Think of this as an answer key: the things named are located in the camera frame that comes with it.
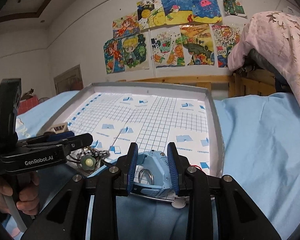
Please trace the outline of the blue digital wristwatch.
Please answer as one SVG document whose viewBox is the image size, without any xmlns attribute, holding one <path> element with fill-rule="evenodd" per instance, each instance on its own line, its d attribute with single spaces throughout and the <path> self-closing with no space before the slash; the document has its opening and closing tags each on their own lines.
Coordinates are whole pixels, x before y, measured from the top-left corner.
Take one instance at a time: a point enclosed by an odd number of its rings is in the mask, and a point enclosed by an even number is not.
<svg viewBox="0 0 300 240">
<path fill-rule="evenodd" d="M 162 151 L 147 151 L 138 154 L 132 194 L 162 202 L 173 202 L 167 155 Z"/>
</svg>

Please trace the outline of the blue sea jellyfish painting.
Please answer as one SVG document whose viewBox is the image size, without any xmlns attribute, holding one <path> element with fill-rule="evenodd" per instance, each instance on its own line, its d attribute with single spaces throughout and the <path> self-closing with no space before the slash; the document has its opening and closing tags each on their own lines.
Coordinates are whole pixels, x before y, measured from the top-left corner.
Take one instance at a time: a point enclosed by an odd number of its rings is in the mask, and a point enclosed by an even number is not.
<svg viewBox="0 0 300 240">
<path fill-rule="evenodd" d="M 161 0 L 167 25 L 222 22 L 217 0 Z"/>
</svg>

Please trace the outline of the brown wooden door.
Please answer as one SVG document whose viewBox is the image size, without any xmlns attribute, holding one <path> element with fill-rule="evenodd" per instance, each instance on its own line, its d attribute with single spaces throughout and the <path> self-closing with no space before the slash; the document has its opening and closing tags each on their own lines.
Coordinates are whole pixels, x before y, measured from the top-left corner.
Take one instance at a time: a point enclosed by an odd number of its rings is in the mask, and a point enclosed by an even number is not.
<svg viewBox="0 0 300 240">
<path fill-rule="evenodd" d="M 79 64 L 56 76 L 53 80 L 56 94 L 84 88 Z"/>
</svg>

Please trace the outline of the yellow moon cat drawing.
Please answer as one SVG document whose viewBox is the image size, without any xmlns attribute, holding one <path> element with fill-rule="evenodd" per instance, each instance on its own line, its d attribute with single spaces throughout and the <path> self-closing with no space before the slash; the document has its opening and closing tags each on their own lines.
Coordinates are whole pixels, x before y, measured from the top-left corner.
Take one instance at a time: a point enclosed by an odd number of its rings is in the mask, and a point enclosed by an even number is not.
<svg viewBox="0 0 300 240">
<path fill-rule="evenodd" d="M 140 30 L 165 25 L 166 15 L 161 0 L 137 2 L 137 16 Z"/>
</svg>

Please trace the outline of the grey shallow tray box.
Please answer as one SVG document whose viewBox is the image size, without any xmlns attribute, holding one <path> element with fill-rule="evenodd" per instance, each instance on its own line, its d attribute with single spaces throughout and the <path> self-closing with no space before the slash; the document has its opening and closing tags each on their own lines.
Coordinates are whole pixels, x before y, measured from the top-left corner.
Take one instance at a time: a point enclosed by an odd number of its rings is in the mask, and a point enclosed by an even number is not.
<svg viewBox="0 0 300 240">
<path fill-rule="evenodd" d="M 90 133 L 93 148 L 108 150 L 106 161 L 175 143 L 180 155 L 206 174 L 221 177 L 224 145 L 211 93 L 205 88 L 164 83 L 93 83 L 62 105 L 42 126 L 67 122 L 75 134 Z"/>
</svg>

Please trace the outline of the light blue printed bedsheet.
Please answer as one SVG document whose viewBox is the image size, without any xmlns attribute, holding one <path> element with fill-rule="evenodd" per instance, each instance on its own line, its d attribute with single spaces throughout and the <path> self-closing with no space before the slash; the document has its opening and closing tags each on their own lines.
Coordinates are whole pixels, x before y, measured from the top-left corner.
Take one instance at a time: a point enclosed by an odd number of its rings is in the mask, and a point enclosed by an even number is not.
<svg viewBox="0 0 300 240">
<path fill-rule="evenodd" d="M 300 107 L 292 94 L 215 101 L 232 176 L 282 239 L 300 224 Z M 140 197 L 117 199 L 120 239 L 184 239 L 188 209 Z"/>
</svg>

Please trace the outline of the pink floral cloth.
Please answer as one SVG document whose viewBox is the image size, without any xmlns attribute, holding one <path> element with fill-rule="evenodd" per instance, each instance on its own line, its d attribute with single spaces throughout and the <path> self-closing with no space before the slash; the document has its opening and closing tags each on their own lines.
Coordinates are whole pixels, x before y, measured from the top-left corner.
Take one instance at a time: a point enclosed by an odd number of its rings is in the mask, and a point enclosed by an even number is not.
<svg viewBox="0 0 300 240">
<path fill-rule="evenodd" d="M 228 56 L 228 68 L 242 67 L 253 49 L 287 81 L 300 106 L 300 17 L 280 11 L 254 14 Z"/>
</svg>

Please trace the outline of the landscape turtle painting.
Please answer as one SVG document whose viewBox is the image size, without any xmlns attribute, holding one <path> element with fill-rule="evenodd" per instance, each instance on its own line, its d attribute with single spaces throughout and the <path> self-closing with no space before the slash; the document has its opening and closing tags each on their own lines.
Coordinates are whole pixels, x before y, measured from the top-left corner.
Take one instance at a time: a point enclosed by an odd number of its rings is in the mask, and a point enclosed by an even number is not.
<svg viewBox="0 0 300 240">
<path fill-rule="evenodd" d="M 188 66 L 215 64 L 213 40 L 208 24 L 181 25 L 180 33 Z"/>
</svg>

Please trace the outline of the colourful doodle calendar drawing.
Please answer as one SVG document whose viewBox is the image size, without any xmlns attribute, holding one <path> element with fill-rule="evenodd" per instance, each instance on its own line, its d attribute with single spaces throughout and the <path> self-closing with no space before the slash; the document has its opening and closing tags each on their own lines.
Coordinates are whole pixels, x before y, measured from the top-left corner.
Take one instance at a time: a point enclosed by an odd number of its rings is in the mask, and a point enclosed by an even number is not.
<svg viewBox="0 0 300 240">
<path fill-rule="evenodd" d="M 228 55 L 241 38 L 241 30 L 233 25 L 213 25 L 219 68 L 228 66 Z"/>
</svg>

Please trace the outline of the red haired character drawing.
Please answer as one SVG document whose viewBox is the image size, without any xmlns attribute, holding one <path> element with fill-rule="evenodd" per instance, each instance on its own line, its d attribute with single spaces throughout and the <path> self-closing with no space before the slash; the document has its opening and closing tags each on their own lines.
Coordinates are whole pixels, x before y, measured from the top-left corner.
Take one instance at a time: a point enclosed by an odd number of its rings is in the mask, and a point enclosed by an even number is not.
<svg viewBox="0 0 300 240">
<path fill-rule="evenodd" d="M 243 5 L 239 0 L 222 0 L 223 8 L 227 15 L 246 17 Z"/>
</svg>

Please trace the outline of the anime girl orange drawing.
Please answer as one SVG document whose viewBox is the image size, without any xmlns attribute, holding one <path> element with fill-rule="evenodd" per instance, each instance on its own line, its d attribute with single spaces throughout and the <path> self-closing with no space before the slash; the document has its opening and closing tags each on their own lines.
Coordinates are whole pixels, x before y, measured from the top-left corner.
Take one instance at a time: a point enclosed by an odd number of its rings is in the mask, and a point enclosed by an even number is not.
<svg viewBox="0 0 300 240">
<path fill-rule="evenodd" d="M 104 60 L 106 73 L 120 73 L 125 71 L 122 41 L 114 38 L 108 40 L 104 46 Z"/>
</svg>

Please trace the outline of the mermaid girl drawing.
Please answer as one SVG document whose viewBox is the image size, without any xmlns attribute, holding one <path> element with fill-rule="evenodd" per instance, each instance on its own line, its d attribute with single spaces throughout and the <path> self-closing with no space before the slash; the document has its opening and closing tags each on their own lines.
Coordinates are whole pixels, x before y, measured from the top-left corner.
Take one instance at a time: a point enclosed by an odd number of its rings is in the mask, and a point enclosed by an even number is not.
<svg viewBox="0 0 300 240">
<path fill-rule="evenodd" d="M 112 22 L 114 39 L 129 37 L 140 32 L 137 11 L 120 17 Z"/>
</svg>

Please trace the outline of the blond boy drawing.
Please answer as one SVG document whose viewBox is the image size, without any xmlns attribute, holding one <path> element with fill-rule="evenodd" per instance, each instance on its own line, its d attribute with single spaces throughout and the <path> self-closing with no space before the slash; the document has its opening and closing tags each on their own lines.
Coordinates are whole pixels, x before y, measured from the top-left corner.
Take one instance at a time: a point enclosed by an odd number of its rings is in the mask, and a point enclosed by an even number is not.
<svg viewBox="0 0 300 240">
<path fill-rule="evenodd" d="M 147 40 L 144 34 L 122 40 L 125 72 L 149 69 Z"/>
</svg>

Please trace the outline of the red checked cloth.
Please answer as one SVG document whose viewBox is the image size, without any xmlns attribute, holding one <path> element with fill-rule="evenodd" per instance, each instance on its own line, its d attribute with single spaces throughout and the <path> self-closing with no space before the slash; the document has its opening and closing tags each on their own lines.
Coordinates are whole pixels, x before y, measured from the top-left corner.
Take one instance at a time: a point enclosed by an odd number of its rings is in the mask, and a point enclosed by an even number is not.
<svg viewBox="0 0 300 240">
<path fill-rule="evenodd" d="M 20 106 L 19 106 L 19 109 L 17 111 L 17 114 L 20 115 L 20 114 L 26 113 L 27 111 L 34 108 L 38 104 L 39 104 L 39 99 L 36 95 L 33 96 L 30 99 L 22 100 L 20 102 Z"/>
</svg>

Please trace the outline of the brown hair tie yellow bead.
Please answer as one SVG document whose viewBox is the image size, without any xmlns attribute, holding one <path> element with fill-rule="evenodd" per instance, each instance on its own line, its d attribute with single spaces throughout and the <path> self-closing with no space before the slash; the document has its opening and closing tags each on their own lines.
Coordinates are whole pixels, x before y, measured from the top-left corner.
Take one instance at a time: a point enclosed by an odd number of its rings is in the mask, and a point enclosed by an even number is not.
<svg viewBox="0 0 300 240">
<path fill-rule="evenodd" d="M 67 161 L 74 164 L 79 170 L 91 173 L 100 168 L 101 160 L 109 154 L 108 150 L 98 150 L 88 146 L 70 153 Z"/>
</svg>

